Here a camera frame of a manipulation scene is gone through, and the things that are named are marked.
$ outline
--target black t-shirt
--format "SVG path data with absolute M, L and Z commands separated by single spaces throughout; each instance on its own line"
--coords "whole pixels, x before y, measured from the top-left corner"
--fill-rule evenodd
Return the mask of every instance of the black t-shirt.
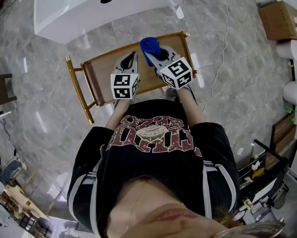
M 71 214 L 106 236 L 108 216 L 123 186 L 154 178 L 185 206 L 206 217 L 230 211 L 239 178 L 222 126 L 188 128 L 180 103 L 150 100 L 131 105 L 115 131 L 93 127 L 77 154 L 68 192 Z

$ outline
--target lips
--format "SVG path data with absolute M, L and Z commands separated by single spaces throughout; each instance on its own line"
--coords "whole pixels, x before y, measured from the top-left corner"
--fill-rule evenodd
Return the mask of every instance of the lips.
M 170 209 L 158 215 L 156 221 L 173 221 L 179 217 L 192 219 L 197 217 L 197 215 L 185 209 Z

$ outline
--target white cable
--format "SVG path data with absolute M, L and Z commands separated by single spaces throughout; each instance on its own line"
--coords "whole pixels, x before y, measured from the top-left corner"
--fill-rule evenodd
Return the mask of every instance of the white cable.
M 216 82 L 216 80 L 217 80 L 217 77 L 218 77 L 218 75 L 219 75 L 219 73 L 220 73 L 220 70 L 221 70 L 221 68 L 222 68 L 222 66 L 223 66 L 223 64 L 224 64 L 224 51 L 227 49 L 227 35 L 228 35 L 228 32 L 229 32 L 228 20 L 229 20 L 229 17 L 230 17 L 230 15 L 229 15 L 229 3 L 228 3 L 228 0 L 226 0 L 226 2 L 227 2 L 227 13 L 228 13 L 228 17 L 227 17 L 227 21 L 226 21 L 227 32 L 226 32 L 225 37 L 224 37 L 225 46 L 224 46 L 224 49 L 223 49 L 223 51 L 222 51 L 222 63 L 221 63 L 221 65 L 220 65 L 219 69 L 218 69 L 218 72 L 217 72 L 217 74 L 216 74 L 214 80 L 213 80 L 212 87 L 211 87 L 211 95 L 210 95 L 210 97 L 208 98 L 208 100 L 207 100 L 207 102 L 206 102 L 206 105 L 204 105 L 204 108 L 203 108 L 202 112 L 204 112 L 204 110 L 206 109 L 206 107 L 207 107 L 209 101 L 210 101 L 210 100 L 212 99 L 212 97 L 213 97 L 213 88 L 214 88 L 214 84 L 215 84 L 215 82 Z

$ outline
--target graphic print on shirt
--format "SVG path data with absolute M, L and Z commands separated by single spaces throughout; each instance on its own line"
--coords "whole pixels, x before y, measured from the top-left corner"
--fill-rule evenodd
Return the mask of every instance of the graphic print on shirt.
M 194 150 L 201 157 L 199 148 L 193 145 L 190 131 L 184 129 L 183 121 L 172 117 L 138 119 L 125 116 L 114 131 L 107 150 L 124 145 L 134 145 L 147 153 Z

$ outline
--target yellow object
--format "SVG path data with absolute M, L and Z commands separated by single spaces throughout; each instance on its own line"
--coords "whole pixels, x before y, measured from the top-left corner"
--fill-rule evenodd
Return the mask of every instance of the yellow object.
M 259 170 L 254 171 L 252 174 L 252 180 L 254 180 L 255 177 L 260 177 L 261 175 L 263 175 L 264 171 L 265 171 L 265 168 L 261 168 Z

